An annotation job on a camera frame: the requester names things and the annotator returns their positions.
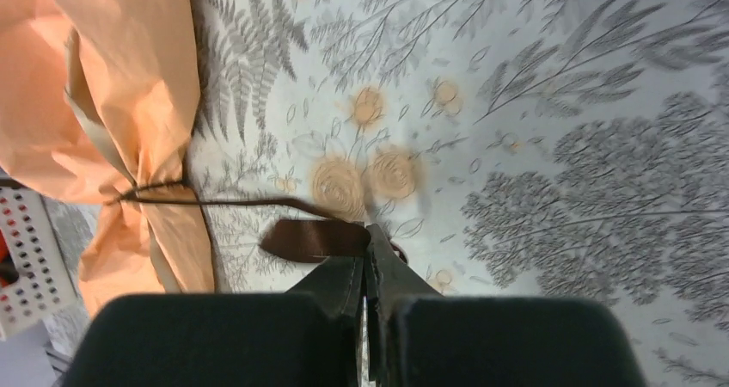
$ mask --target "brown string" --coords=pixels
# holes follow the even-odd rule
[[[280,219],[260,242],[261,249],[294,262],[321,262],[328,256],[364,256],[370,243],[370,233],[360,224],[335,217],[330,211],[296,198],[266,198],[261,200],[168,200],[143,198],[139,193],[183,185],[182,180],[165,181],[146,186],[134,186],[114,202],[179,206],[288,206],[307,212],[322,220]]]

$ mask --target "patterned tablecloth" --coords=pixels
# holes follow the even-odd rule
[[[729,0],[192,1],[203,196],[378,222],[448,295],[596,299],[652,385],[729,385]],[[294,211],[206,216],[225,291],[312,268],[256,246]]]

